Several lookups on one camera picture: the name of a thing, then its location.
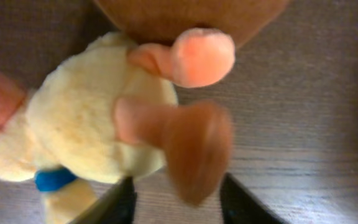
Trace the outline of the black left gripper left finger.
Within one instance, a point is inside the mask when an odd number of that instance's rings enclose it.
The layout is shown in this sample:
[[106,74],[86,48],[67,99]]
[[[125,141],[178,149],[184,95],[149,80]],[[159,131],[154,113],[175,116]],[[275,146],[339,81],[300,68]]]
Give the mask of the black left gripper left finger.
[[133,224],[136,202],[133,178],[126,177],[70,224]]

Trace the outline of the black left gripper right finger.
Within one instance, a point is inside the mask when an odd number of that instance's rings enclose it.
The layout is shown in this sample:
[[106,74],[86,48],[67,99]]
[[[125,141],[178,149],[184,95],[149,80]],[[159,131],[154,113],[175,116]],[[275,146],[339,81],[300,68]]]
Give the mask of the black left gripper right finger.
[[219,189],[224,224],[287,224],[232,174],[226,173]]

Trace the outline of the cream plush mouse toy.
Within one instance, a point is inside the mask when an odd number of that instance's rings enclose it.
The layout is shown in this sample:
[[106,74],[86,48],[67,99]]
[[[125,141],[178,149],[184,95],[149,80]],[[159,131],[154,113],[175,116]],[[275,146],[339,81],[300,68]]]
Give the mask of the cream plush mouse toy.
[[181,106],[175,86],[199,88],[232,69],[232,37],[184,31],[173,45],[110,32],[61,63],[34,91],[0,73],[0,180],[34,180],[47,223],[70,223],[115,184],[168,169],[178,196],[199,205],[220,185],[232,151],[228,111]]

